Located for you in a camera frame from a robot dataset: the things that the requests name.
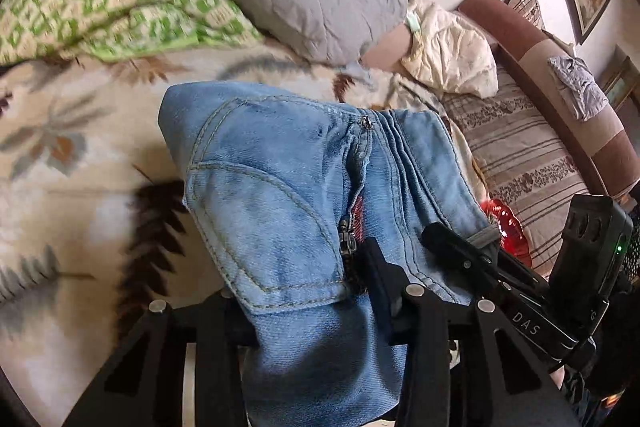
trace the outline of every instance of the zipper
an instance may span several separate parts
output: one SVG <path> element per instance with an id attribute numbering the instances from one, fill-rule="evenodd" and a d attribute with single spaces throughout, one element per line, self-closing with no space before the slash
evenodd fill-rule
<path id="1" fill-rule="evenodd" d="M 338 238 L 340 240 L 340 257 L 344 267 L 344 278 L 354 295 L 361 295 L 366 286 L 356 265 L 356 251 L 362 242 L 362 197 L 359 196 L 349 216 L 338 222 Z"/>

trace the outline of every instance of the black device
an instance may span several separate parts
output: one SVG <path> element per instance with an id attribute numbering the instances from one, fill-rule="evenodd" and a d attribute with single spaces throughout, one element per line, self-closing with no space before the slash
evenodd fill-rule
<path id="1" fill-rule="evenodd" d="M 633 224 L 608 196 L 577 194 L 562 231 L 549 282 L 500 250 L 497 264 L 442 223 L 422 232 L 424 245 L 466 274 L 476 296 L 494 301 L 550 369 L 580 370 L 594 355 L 591 338 L 609 306 Z"/>
<path id="2" fill-rule="evenodd" d="M 375 239 L 358 248 L 376 323 L 408 344 L 397 427 L 577 427 L 546 368 L 491 301 L 442 301 L 385 262 Z M 449 370 L 449 341 L 460 364 Z M 248 427 L 239 347 L 255 331 L 231 293 L 173 310 L 154 301 L 84 391 L 63 427 L 182 427 L 187 343 L 196 343 L 196 427 Z"/>
<path id="3" fill-rule="evenodd" d="M 572 327 L 593 328 L 604 315 L 632 230 L 631 218 L 611 198 L 573 197 L 549 277 L 556 311 Z"/>

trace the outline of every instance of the stitching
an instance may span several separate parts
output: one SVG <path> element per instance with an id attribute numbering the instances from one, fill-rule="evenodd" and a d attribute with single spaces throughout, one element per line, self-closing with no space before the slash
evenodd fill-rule
<path id="1" fill-rule="evenodd" d="M 462 179 L 462 182 L 465 184 L 466 191 L 468 192 L 468 195 L 471 197 L 471 200 L 476 204 L 476 206 L 480 210 L 482 210 L 480 208 L 480 204 L 476 201 L 476 198 L 474 197 L 473 193 L 471 192 L 471 187 L 469 187 L 469 184 L 466 182 L 466 178 L 465 178 L 464 174 L 462 173 L 462 169 L 460 168 L 460 164 L 458 163 L 458 155 L 456 154 L 456 148 L 453 145 L 453 137 L 449 134 L 449 131 L 447 130 L 447 127 L 444 125 L 444 121 L 442 120 L 440 115 L 437 114 L 437 112 L 433 111 L 433 116 L 436 117 L 436 121 L 438 122 L 438 124 L 440 125 L 442 130 L 444 131 L 444 134 L 447 137 L 447 139 L 449 140 L 449 146 L 451 147 L 451 153 L 453 154 L 454 163 L 456 164 L 456 167 L 458 168 L 458 173 L 460 174 L 460 178 Z"/>
<path id="2" fill-rule="evenodd" d="M 232 107 L 231 109 L 229 109 L 226 113 L 225 116 L 223 116 L 220 121 L 216 124 L 215 129 L 213 130 L 213 132 L 209 135 L 209 139 L 207 140 L 207 144 L 206 146 L 204 146 L 202 148 L 202 154 L 200 154 L 200 163 L 202 163 L 204 161 L 204 155 L 207 152 L 207 149 L 209 149 L 209 146 L 211 145 L 211 140 L 213 140 L 213 137 L 216 135 L 216 133 L 218 132 L 218 129 L 220 128 L 220 126 L 222 125 L 223 121 L 226 120 L 226 117 L 228 117 L 233 111 L 235 111 L 236 109 L 241 108 L 243 105 L 246 105 L 247 103 L 249 103 L 248 100 L 244 100 L 244 102 L 239 103 L 238 105 L 236 105 L 235 107 Z"/>
<path id="3" fill-rule="evenodd" d="M 353 207 L 356 204 L 356 200 L 358 199 L 358 196 L 362 193 L 362 190 L 364 188 L 365 182 L 366 182 L 366 174 L 363 176 L 363 171 L 366 171 L 366 162 L 369 161 L 369 157 L 363 158 L 362 162 L 360 162 L 359 159 L 359 154 L 360 154 L 360 150 L 361 150 L 361 143 L 362 143 L 362 134 L 365 133 L 365 146 L 364 146 L 364 150 L 367 150 L 367 144 L 369 142 L 370 136 L 372 134 L 371 130 L 366 130 L 364 129 L 364 127 L 362 126 L 362 120 L 360 120 L 360 122 L 358 122 L 358 128 L 359 128 L 359 132 L 358 132 L 358 137 L 355 139 L 355 147 L 353 150 L 353 156 L 354 156 L 354 162 L 356 163 L 355 167 L 358 168 L 359 172 L 356 173 L 358 179 L 357 181 L 357 188 L 355 190 L 351 190 L 353 188 L 353 184 L 350 187 L 350 192 L 353 191 L 353 196 L 350 195 L 350 197 L 348 198 L 351 201 L 348 201 L 348 205 L 347 205 L 347 214 L 349 216 L 349 220 L 351 222 L 351 213 L 353 212 Z"/>
<path id="4" fill-rule="evenodd" d="M 193 194 L 193 180 L 190 182 L 190 193 Z M 202 226 L 200 225 L 200 220 L 197 216 L 197 213 L 192 213 L 191 214 L 193 216 L 193 221 L 196 225 L 196 228 L 198 229 L 198 231 L 200 232 L 200 235 L 202 236 L 202 238 L 204 239 L 204 242 L 206 244 L 207 250 L 209 250 L 209 255 L 213 258 L 214 261 L 218 261 L 218 263 L 216 263 L 216 267 L 220 270 L 220 272 L 222 272 L 222 276 L 225 279 L 225 282 L 233 289 L 236 290 L 236 295 L 238 296 L 238 299 L 240 299 L 242 302 L 244 302 L 244 304 L 247 305 L 247 307 L 249 308 L 260 308 L 260 309 L 284 309 L 284 308 L 293 308 L 295 306 L 302 306 L 305 304 L 316 304 L 316 303 L 321 303 L 321 302 L 333 302 L 335 301 L 335 297 L 325 297 L 325 298 L 321 298 L 321 299 L 311 299 L 311 300 L 307 300 L 307 301 L 297 301 L 294 303 L 284 303 L 284 304 L 253 304 L 251 302 L 249 302 L 245 297 L 242 296 L 241 292 L 239 291 L 238 286 L 233 282 L 233 280 L 231 279 L 231 277 L 229 276 L 229 273 L 226 271 L 225 267 L 223 266 L 222 263 L 220 263 L 220 260 L 217 258 L 217 256 L 215 255 L 215 251 L 214 248 L 211 246 L 209 239 L 207 238 L 206 234 L 204 233 L 204 230 L 202 229 Z M 344 281 L 340 280 L 339 284 L 341 287 L 344 288 Z M 324 286 L 326 287 L 330 287 L 333 286 L 334 283 L 331 284 L 325 284 Z"/>
<path id="5" fill-rule="evenodd" d="M 305 104 L 305 105 L 309 105 L 310 107 L 313 107 L 314 109 L 317 109 L 323 113 L 330 113 L 330 114 L 336 114 L 339 115 L 341 118 L 345 119 L 345 123 L 350 124 L 350 123 L 354 123 L 356 121 L 358 121 L 358 115 L 353 114 L 349 111 L 345 111 L 343 109 L 340 109 L 338 107 L 326 107 L 326 106 L 322 106 L 321 104 L 314 102 L 313 100 L 306 100 L 304 98 L 301 98 L 299 96 L 291 96 L 291 95 L 282 95 L 282 94 L 277 94 L 277 95 L 269 95 L 269 96 L 259 96 L 259 97 L 253 97 L 253 98 L 233 98 L 231 100 L 228 100 L 228 102 L 223 103 L 219 108 L 217 108 L 217 110 L 209 117 L 207 118 L 207 121 L 205 122 L 205 124 L 202 126 L 200 133 L 198 134 L 198 139 L 196 140 L 196 143 L 193 147 L 193 153 L 191 153 L 191 159 L 190 159 L 190 165 L 195 165 L 194 164 L 194 156 L 195 156 L 195 152 L 198 148 L 198 146 L 200 145 L 200 142 L 203 138 L 203 134 L 204 132 L 207 130 L 207 127 L 211 124 L 211 121 L 215 118 L 215 116 L 222 110 L 223 107 L 230 105 L 231 103 L 234 102 L 240 102 L 238 103 L 238 105 L 236 105 L 235 107 L 232 107 L 227 113 L 226 115 L 222 118 L 222 120 L 220 120 L 218 122 L 218 124 L 216 125 L 215 129 L 213 130 L 213 132 L 211 133 L 211 136 L 209 136 L 209 140 L 207 141 L 207 145 L 204 147 L 204 149 L 202 150 L 202 154 L 200 155 L 200 160 L 198 163 L 202 162 L 204 160 L 204 155 L 207 151 L 207 149 L 209 148 L 209 146 L 211 145 L 211 141 L 213 140 L 214 135 L 217 133 L 220 125 L 222 124 L 222 122 L 225 120 L 226 117 L 228 117 L 234 110 L 242 107 L 243 105 L 246 105 L 250 102 L 289 102 L 289 103 L 301 103 L 301 104 Z"/>
<path id="6" fill-rule="evenodd" d="M 388 137 L 382 132 L 382 124 L 380 123 L 380 118 L 379 118 L 379 113 L 374 112 L 374 114 L 376 115 L 376 119 L 378 120 L 379 126 L 377 128 L 374 128 L 374 131 L 376 133 L 376 135 L 378 136 L 378 141 L 380 142 L 380 145 L 386 150 L 386 152 L 388 152 L 388 154 L 383 155 L 385 160 L 386 160 L 386 166 L 389 169 L 389 173 L 395 178 L 396 181 L 396 188 L 398 188 L 398 193 L 401 192 L 401 182 L 399 180 L 399 168 L 398 165 L 392 166 L 389 158 L 393 157 L 393 153 L 391 152 L 391 147 L 389 146 L 388 143 Z M 403 239 L 409 241 L 409 243 L 411 244 L 411 250 L 412 250 L 412 257 L 414 258 L 414 264 L 415 266 L 418 266 L 418 263 L 415 260 L 415 250 L 414 250 L 414 244 L 413 241 L 411 240 L 411 237 L 409 236 L 408 233 L 404 233 L 404 230 L 409 230 L 409 227 L 406 225 L 406 222 L 404 220 L 404 216 L 398 216 L 398 206 L 401 206 L 401 203 L 399 203 L 397 197 L 396 197 L 396 191 L 392 190 L 391 191 L 391 195 L 393 197 L 394 200 L 394 204 L 393 204 L 393 210 L 394 210 L 394 220 L 396 222 L 396 227 L 398 229 L 398 232 L 400 232 L 400 235 L 402 236 Z M 416 279 L 419 279 L 423 282 L 427 282 L 430 281 L 432 284 L 436 285 L 436 286 L 440 286 L 437 282 L 435 282 L 431 277 L 429 277 L 427 274 L 422 273 L 420 270 L 418 270 L 417 272 L 413 272 L 409 266 L 409 259 L 407 258 L 407 248 L 406 246 L 404 246 L 404 262 L 406 263 L 406 267 L 407 270 L 409 271 L 409 273 L 411 275 L 413 275 Z"/>
<path id="7" fill-rule="evenodd" d="M 360 126 L 360 133 L 358 134 L 358 142 L 356 145 L 356 160 L 358 161 L 358 166 L 360 167 L 360 179 L 358 180 L 358 188 L 355 191 L 354 197 L 353 197 L 353 201 L 351 201 L 351 204 L 349 205 L 349 213 L 351 214 L 353 212 L 353 207 L 356 204 L 356 201 L 358 200 L 358 197 L 362 194 L 362 191 L 364 190 L 364 185 L 366 183 L 367 180 L 367 166 L 369 166 L 369 161 L 371 158 L 371 153 L 373 151 L 373 129 L 366 129 L 363 127 L 362 125 L 362 120 L 360 120 L 359 123 Z M 363 158 L 362 161 L 359 160 L 359 155 L 360 155 L 360 145 L 361 145 L 361 140 L 360 138 L 362 137 L 362 134 L 364 133 L 364 147 L 362 147 L 362 149 L 364 149 L 364 153 L 366 154 Z"/>
<path id="8" fill-rule="evenodd" d="M 409 159 L 409 163 L 411 164 L 411 166 L 412 166 L 412 168 L 414 169 L 414 171 L 416 171 L 416 168 L 415 168 L 415 159 L 414 159 L 414 158 L 413 158 L 413 156 L 412 156 L 412 155 L 411 155 L 411 154 L 406 150 L 408 147 L 407 147 L 407 146 L 406 146 L 406 144 L 405 144 L 404 134 L 403 134 L 403 132 L 402 132 L 402 128 L 398 125 L 398 123 L 397 123 L 397 121 L 396 121 L 396 115 L 395 115 L 395 113 L 393 113 L 392 111 L 389 111 L 389 117 L 391 118 L 391 120 L 392 120 L 392 122 L 393 122 L 393 124 L 394 124 L 394 125 L 393 125 L 393 128 L 392 128 L 392 126 L 391 126 L 391 125 L 389 125 L 389 128 L 390 128 L 391 132 L 395 131 L 395 132 L 398 134 L 398 138 L 399 138 L 399 139 L 400 139 L 400 141 L 402 142 L 402 145 L 403 145 L 403 148 L 404 148 L 404 151 L 403 151 L 403 152 L 407 155 L 407 157 L 408 157 L 408 159 Z M 399 167 L 396 167 L 396 170 L 397 170 L 397 176 L 398 176 L 398 177 L 400 177 L 400 169 L 399 169 Z M 419 181 L 419 180 L 420 180 L 419 172 L 417 172 L 417 177 L 418 177 L 418 181 Z M 434 206 L 434 208 L 436 209 L 436 213 L 437 213 L 437 211 L 439 210 L 439 207 L 437 206 L 437 204 L 433 204 L 433 206 Z M 401 219 L 402 219 L 402 220 L 403 220 L 403 222 L 404 222 L 404 227 L 405 227 L 405 229 L 409 230 L 409 227 L 407 226 L 407 223 L 406 223 L 406 220 L 404 219 L 404 216 L 401 216 Z M 414 247 L 414 242 L 413 242 L 413 241 L 411 241 L 411 238 L 409 238 L 409 242 L 410 242 L 410 244 L 411 244 L 411 252 L 412 252 L 412 257 L 413 257 L 413 260 L 414 260 L 414 264 L 415 264 L 415 266 L 416 266 L 416 267 L 418 267 L 418 262 L 416 261 L 416 251 L 415 251 L 415 247 Z M 409 265 L 409 262 L 408 262 L 408 260 L 406 259 L 406 253 L 405 253 L 405 256 L 404 256 L 404 257 L 405 257 L 405 261 L 406 261 L 407 266 L 408 266 L 408 265 Z M 412 274 L 414 275 L 414 277 L 417 277 L 418 279 L 422 280 L 423 282 L 425 282 L 425 281 L 431 281 L 431 284 L 432 284 L 432 285 L 437 286 L 438 288 L 442 289 L 442 290 L 444 291 L 444 293 L 446 293 L 447 295 L 449 295 L 449 297 L 451 297 L 451 299 L 452 299 L 452 301 L 453 301 L 453 302 L 455 302 L 455 303 L 460 303 L 460 301 L 459 301 L 458 297 L 457 297 L 455 294 L 453 294 L 453 292 L 451 292 L 451 291 L 449 290 L 449 288 L 447 288 L 446 286 L 443 286 L 442 284 L 440 284 L 439 282 L 437 282 L 435 279 L 433 279 L 432 277 L 428 276 L 426 273 L 424 273 L 423 271 L 421 271 L 419 268 L 418 268 L 417 273 L 413 273 L 413 272 L 411 272 L 411 270 L 410 270 L 410 273 L 412 273 Z"/>
<path id="9" fill-rule="evenodd" d="M 428 184 L 427 181 L 424 179 L 424 176 L 422 175 L 422 171 L 420 171 L 420 169 L 417 168 L 417 162 L 416 162 L 416 160 L 414 158 L 414 155 L 411 152 L 409 144 L 406 142 L 406 139 L 404 137 L 404 133 L 402 132 L 402 128 L 400 126 L 400 123 L 399 123 L 398 119 L 396 118 L 396 115 L 395 114 L 391 114 L 391 118 L 392 118 L 392 120 L 394 122 L 394 127 L 395 127 L 396 131 L 398 132 L 398 137 L 399 137 L 400 141 L 402 142 L 403 152 L 406 154 L 407 159 L 411 163 L 411 166 L 414 168 L 416 177 L 422 183 L 422 185 L 426 188 L 425 192 L 427 193 L 427 197 L 431 200 L 431 203 L 433 203 L 433 206 L 436 208 L 436 211 L 439 214 L 440 219 L 442 220 L 442 222 L 445 223 L 450 229 L 452 229 L 452 226 L 451 226 L 449 220 L 444 215 L 444 213 L 442 211 L 442 208 L 440 207 L 440 203 L 438 201 L 436 201 L 436 198 L 433 195 L 433 190 L 431 189 L 431 185 Z M 447 133 L 447 130 L 444 128 L 444 126 L 442 126 L 442 127 L 443 127 L 444 133 Z"/>
<path id="10" fill-rule="evenodd" d="M 223 107 L 229 105 L 230 103 L 234 102 L 235 100 L 237 100 L 237 99 L 234 98 L 233 100 L 229 100 L 228 102 L 225 102 L 225 103 L 221 104 L 220 107 L 217 108 L 212 113 L 212 115 L 210 115 L 209 118 L 207 118 L 205 123 L 200 128 L 200 131 L 198 132 L 198 137 L 196 138 L 196 143 L 194 143 L 193 150 L 191 150 L 191 156 L 189 158 L 189 164 L 188 165 L 192 165 L 193 164 L 193 160 L 195 158 L 196 151 L 198 150 L 198 147 L 200 146 L 200 142 L 204 138 L 204 133 L 207 130 L 207 127 L 209 127 L 209 125 L 211 124 L 211 121 L 216 117 L 216 115 L 222 110 Z"/>
<path id="11" fill-rule="evenodd" d="M 349 155 L 349 151 L 351 149 L 351 143 L 348 144 L 347 147 L 344 148 L 344 153 L 342 153 L 342 204 L 340 205 L 340 209 L 349 208 L 349 192 L 351 192 L 351 180 L 349 178 L 349 173 L 347 172 L 347 157 Z M 347 180 L 349 180 L 349 190 L 344 190 L 347 186 Z"/>
<path id="12" fill-rule="evenodd" d="M 268 183 L 270 185 L 273 185 L 273 187 L 279 189 L 284 194 L 286 194 L 289 197 L 289 199 L 291 199 L 293 204 L 295 204 L 298 208 L 300 208 L 300 210 L 302 210 L 305 214 L 307 214 L 309 217 L 311 217 L 311 219 L 313 219 L 316 222 L 316 225 L 318 226 L 318 229 L 320 230 L 320 233 L 321 233 L 322 237 L 324 238 L 324 240 L 326 241 L 327 245 L 329 246 L 329 248 L 334 253 L 334 258 L 335 258 L 336 263 L 338 263 L 338 261 L 341 262 L 339 254 L 337 253 L 337 251 L 335 251 L 334 247 L 332 247 L 331 240 L 326 235 L 326 232 L 323 230 L 321 223 L 318 221 L 316 216 L 314 216 L 306 208 L 303 208 L 303 206 L 299 202 L 297 202 L 295 199 L 293 199 L 293 195 L 295 194 L 294 192 L 289 194 L 287 192 L 287 190 L 285 190 L 282 187 L 278 187 L 272 180 L 266 178 L 265 176 L 260 176 L 259 174 L 253 173 L 253 172 L 247 172 L 244 168 L 238 168 L 238 167 L 234 167 L 232 165 L 200 164 L 200 165 L 194 167 L 194 169 L 196 169 L 196 170 L 222 169 L 222 170 L 227 170 L 227 171 L 231 171 L 231 172 L 238 172 L 238 173 L 243 174 L 245 176 L 248 176 L 250 178 L 255 178 L 255 179 L 261 180 L 263 182 L 266 182 L 266 183 Z M 196 196 L 195 196 L 194 187 L 193 187 L 193 182 L 190 184 L 190 196 L 192 198 L 192 201 L 194 201 L 194 202 L 197 201 Z M 205 215 L 207 217 L 212 217 L 210 215 L 210 212 L 206 208 L 202 207 L 201 205 L 199 205 L 199 206 L 204 211 L 204 213 L 205 213 Z M 229 245 L 227 244 L 226 241 L 224 241 L 222 239 L 222 234 L 216 229 L 215 226 L 213 226 L 212 223 L 211 223 L 211 226 L 212 226 L 213 232 L 216 234 L 216 237 L 218 238 L 220 243 L 222 243 L 223 247 L 225 248 L 226 253 L 233 260 L 233 262 L 236 264 L 238 269 L 240 271 L 242 271 L 252 283 L 254 283 L 256 286 L 258 286 L 258 288 L 263 290 L 265 293 L 268 293 L 270 291 L 286 290 L 286 289 L 294 289 L 294 288 L 303 288 L 303 287 L 324 287 L 327 284 L 340 283 L 343 280 L 343 279 L 337 279 L 337 280 L 332 280 L 332 281 L 328 281 L 328 282 L 325 281 L 325 282 L 303 283 L 303 284 L 288 285 L 288 286 L 273 286 L 273 287 L 263 286 L 259 282 L 257 282 L 257 280 L 255 280 L 254 277 L 252 277 L 252 275 L 248 272 L 248 270 L 239 262 L 238 256 L 235 254 L 234 250 L 231 247 L 229 247 Z"/>

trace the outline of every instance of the black clamp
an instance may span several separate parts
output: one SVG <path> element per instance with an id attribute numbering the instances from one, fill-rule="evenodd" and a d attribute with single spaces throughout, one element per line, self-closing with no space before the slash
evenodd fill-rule
<path id="1" fill-rule="evenodd" d="M 397 427 L 578 425 L 543 364 L 493 301 L 442 301 L 387 263 L 375 239 L 360 245 L 358 261 L 381 334 L 389 344 L 408 344 Z M 478 265 L 468 269 L 482 273 Z M 460 343 L 460 364 L 452 371 L 450 340 Z"/>
<path id="2" fill-rule="evenodd" d="M 466 276 L 473 295 L 491 299 L 502 310 L 548 368 L 564 360 L 580 370 L 591 360 L 593 340 L 580 343 L 583 331 L 558 325 L 549 284 L 538 273 L 501 249 L 494 263 L 442 223 L 425 227 L 421 239 L 442 266 Z"/>
<path id="3" fill-rule="evenodd" d="M 180 427 L 187 343 L 196 343 L 195 424 L 247 427 L 238 347 L 258 342 L 226 289 L 177 310 L 153 301 L 63 427 Z"/>

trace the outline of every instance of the jeans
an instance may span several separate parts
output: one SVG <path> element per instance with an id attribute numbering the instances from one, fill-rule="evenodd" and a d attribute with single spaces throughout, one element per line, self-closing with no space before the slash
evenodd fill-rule
<path id="1" fill-rule="evenodd" d="M 353 295 L 338 222 L 362 198 L 364 235 L 411 282 L 468 303 L 457 274 L 420 243 L 441 221 L 489 226 L 433 112 L 319 103 L 262 84 L 172 86 L 159 125 L 184 201 L 257 331 L 242 386 L 254 427 L 359 426 L 395 406 L 404 346 L 376 333 Z"/>

